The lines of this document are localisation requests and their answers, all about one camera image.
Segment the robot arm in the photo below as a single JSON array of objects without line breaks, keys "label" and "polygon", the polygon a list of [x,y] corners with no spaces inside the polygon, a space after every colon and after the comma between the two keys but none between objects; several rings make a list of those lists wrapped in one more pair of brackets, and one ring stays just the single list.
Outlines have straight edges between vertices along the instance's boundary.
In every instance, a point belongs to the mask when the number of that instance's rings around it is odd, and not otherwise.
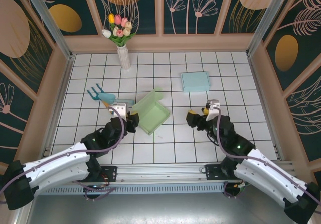
[{"label": "robot arm", "polygon": [[[127,132],[135,133],[139,123],[138,114],[127,112],[126,104],[113,106],[122,117],[124,136]],[[101,167],[96,158],[107,154],[99,150],[113,147],[121,136],[120,118],[113,113],[113,118],[93,133],[86,135],[80,142],[66,150],[41,160],[21,164],[19,160],[12,162],[5,171],[0,186],[5,186],[13,178],[25,171],[4,190],[9,210],[21,208],[31,202],[41,192],[55,186],[72,181],[95,181],[101,174]]]},{"label": "robot arm", "polygon": [[[205,130],[214,139],[214,143],[218,142],[217,131],[214,131],[218,128],[222,147],[229,155],[248,157],[231,158],[227,156],[220,165],[222,173],[227,177],[237,177],[252,184],[282,206],[293,221],[307,223],[313,215],[317,203],[302,189],[320,200],[319,187],[313,182],[307,184],[289,175],[267,159],[260,150],[255,148],[254,144],[234,131],[234,125],[229,116],[221,116],[220,124],[217,126],[219,112],[215,108],[218,107],[217,100],[210,100],[207,102],[206,108],[202,109],[203,116],[190,111],[186,119],[190,127],[197,127],[199,131]],[[295,186],[288,178],[301,186],[302,189]]]}]

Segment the translucent green container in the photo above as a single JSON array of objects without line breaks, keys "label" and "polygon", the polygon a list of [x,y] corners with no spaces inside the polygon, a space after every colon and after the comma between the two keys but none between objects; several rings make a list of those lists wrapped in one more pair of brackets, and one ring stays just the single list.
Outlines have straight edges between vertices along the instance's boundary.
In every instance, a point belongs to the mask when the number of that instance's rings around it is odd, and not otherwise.
[{"label": "translucent green container", "polygon": [[132,113],[139,115],[139,126],[149,135],[170,116],[170,112],[158,101],[163,98],[161,88],[155,88],[141,101],[132,107]]}]

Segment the white vase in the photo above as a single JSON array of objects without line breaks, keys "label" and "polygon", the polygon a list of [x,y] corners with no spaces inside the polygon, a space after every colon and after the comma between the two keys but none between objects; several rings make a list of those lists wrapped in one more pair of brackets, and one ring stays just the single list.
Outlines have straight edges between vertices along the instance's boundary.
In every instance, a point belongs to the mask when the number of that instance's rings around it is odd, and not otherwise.
[{"label": "white vase", "polygon": [[131,64],[130,64],[129,53],[128,53],[128,49],[127,49],[126,45],[122,46],[122,47],[117,46],[117,53],[119,56],[121,67],[125,70],[130,69]]}]

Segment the white tiled floor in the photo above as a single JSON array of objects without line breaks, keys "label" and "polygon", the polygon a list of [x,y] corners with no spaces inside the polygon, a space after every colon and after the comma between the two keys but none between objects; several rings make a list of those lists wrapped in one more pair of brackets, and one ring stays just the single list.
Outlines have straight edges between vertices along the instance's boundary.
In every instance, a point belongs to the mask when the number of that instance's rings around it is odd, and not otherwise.
[{"label": "white tiled floor", "polygon": [[[216,162],[224,159],[205,132],[186,123],[188,110],[201,114],[208,99],[218,99],[235,130],[271,160],[277,159],[268,125],[244,52],[130,53],[132,67],[122,70],[117,54],[77,55],[52,153],[57,153],[95,129],[103,127],[109,114],[86,90],[96,83],[119,99],[142,100],[156,87],[162,88],[160,103],[171,115],[154,134],[141,128],[129,133],[121,144],[98,159],[100,164],[152,164]],[[182,72],[207,71],[208,92],[183,93]]]}]

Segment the light blue box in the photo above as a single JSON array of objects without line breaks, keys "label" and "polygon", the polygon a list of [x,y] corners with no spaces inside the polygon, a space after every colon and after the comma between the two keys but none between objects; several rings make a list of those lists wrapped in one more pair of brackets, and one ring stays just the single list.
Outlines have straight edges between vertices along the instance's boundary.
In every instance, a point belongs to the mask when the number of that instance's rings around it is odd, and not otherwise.
[{"label": "light blue box", "polygon": [[182,73],[183,92],[204,92],[210,90],[210,80],[207,72]]}]

